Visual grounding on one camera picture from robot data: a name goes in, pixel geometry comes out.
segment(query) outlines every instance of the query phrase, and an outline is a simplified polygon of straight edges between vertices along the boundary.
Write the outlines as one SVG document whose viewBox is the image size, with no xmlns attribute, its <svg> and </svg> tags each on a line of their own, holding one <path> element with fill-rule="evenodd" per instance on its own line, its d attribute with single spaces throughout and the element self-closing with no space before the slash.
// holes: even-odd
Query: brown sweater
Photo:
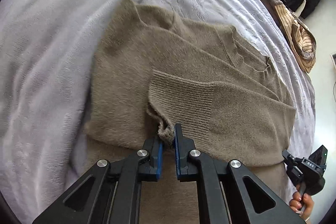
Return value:
<svg viewBox="0 0 336 224">
<path fill-rule="evenodd" d="M 91 96 L 88 166 L 119 160 L 155 134 L 170 144 L 181 122 L 198 149 L 241 160 L 283 196 L 281 151 L 295 109 L 270 59 L 233 26 L 123 0 L 95 53 Z M 182 206 L 196 198 L 194 185 L 176 180 L 169 151 L 165 163 L 162 180 L 143 186 L 142 221 L 171 223 L 169 212 L 181 216 L 175 223 L 196 223 L 197 207 L 187 216 Z"/>
</svg>

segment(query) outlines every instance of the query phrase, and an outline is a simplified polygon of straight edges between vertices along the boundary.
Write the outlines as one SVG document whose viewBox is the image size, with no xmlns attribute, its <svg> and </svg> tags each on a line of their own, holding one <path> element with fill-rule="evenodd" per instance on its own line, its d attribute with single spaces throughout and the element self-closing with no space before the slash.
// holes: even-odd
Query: white blanket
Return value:
<svg viewBox="0 0 336 224">
<path fill-rule="evenodd" d="M 0 2 L 0 190 L 23 224 L 31 223 L 81 173 L 85 148 L 77 141 L 74 150 L 73 143 L 89 88 L 91 56 L 117 1 Z M 297 108 L 290 151 L 309 155 L 314 91 L 259 0 L 135 1 L 194 20 L 233 24 L 271 56 Z"/>
</svg>

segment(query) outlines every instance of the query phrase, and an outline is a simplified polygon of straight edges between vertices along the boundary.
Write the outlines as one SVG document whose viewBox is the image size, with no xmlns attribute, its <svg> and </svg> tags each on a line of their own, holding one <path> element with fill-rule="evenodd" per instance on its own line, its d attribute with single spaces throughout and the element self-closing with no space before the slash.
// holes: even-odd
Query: human hand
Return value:
<svg viewBox="0 0 336 224">
<path fill-rule="evenodd" d="M 314 201 L 311 198 L 311 196 L 309 196 L 308 194 L 304 194 L 302 199 L 303 199 L 304 205 L 306 205 L 304 212 L 301 213 L 299 211 L 299 209 L 302 208 L 302 204 L 300 203 L 301 196 L 299 192 L 295 192 L 293 194 L 293 199 L 289 202 L 289 206 L 294 212 L 300 213 L 301 218 L 303 218 L 307 222 L 313 210 Z"/>
</svg>

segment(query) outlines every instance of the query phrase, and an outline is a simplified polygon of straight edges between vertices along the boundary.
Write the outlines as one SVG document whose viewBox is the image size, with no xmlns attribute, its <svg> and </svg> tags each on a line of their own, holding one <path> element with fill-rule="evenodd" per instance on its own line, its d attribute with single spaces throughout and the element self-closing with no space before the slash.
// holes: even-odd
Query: knit fabric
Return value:
<svg viewBox="0 0 336 224">
<path fill-rule="evenodd" d="M 181 122 L 197 149 L 241 160 L 283 197 L 281 152 L 289 145 L 295 109 L 271 60 L 233 26 L 123 0 L 94 56 L 91 97 L 88 166 L 101 158 L 120 160 L 155 134 L 170 145 L 173 126 Z M 193 184 L 176 180 L 173 155 L 166 154 L 163 180 L 151 184 L 161 197 L 143 186 L 142 204 L 151 204 L 142 212 L 144 223 L 158 223 L 151 210 L 159 218 L 166 214 L 162 202 L 171 206 L 197 194 Z M 181 209 L 172 205 L 170 212 L 180 215 Z M 188 223 L 183 214 L 181 223 Z"/>
</svg>

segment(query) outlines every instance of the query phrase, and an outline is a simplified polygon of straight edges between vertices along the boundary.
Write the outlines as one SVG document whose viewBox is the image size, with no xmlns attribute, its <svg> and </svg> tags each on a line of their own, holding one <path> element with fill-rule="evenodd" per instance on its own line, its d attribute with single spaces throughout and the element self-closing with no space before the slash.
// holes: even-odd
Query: metal screw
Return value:
<svg viewBox="0 0 336 224">
<path fill-rule="evenodd" d="M 144 157 L 148 154 L 147 150 L 144 150 L 144 149 L 140 149 L 138 152 L 137 152 L 138 156 L 139 157 Z"/>
<path fill-rule="evenodd" d="M 97 162 L 97 165 L 98 165 L 99 167 L 105 167 L 105 166 L 107 165 L 107 160 L 99 160 L 99 161 Z"/>
<path fill-rule="evenodd" d="M 190 151 L 190 155 L 193 156 L 193 157 L 198 157 L 200 154 L 201 154 L 201 152 L 199 150 L 196 150 L 196 149 Z"/>
<path fill-rule="evenodd" d="M 241 165 L 239 160 L 231 160 L 230 164 L 233 168 L 239 168 Z"/>
</svg>

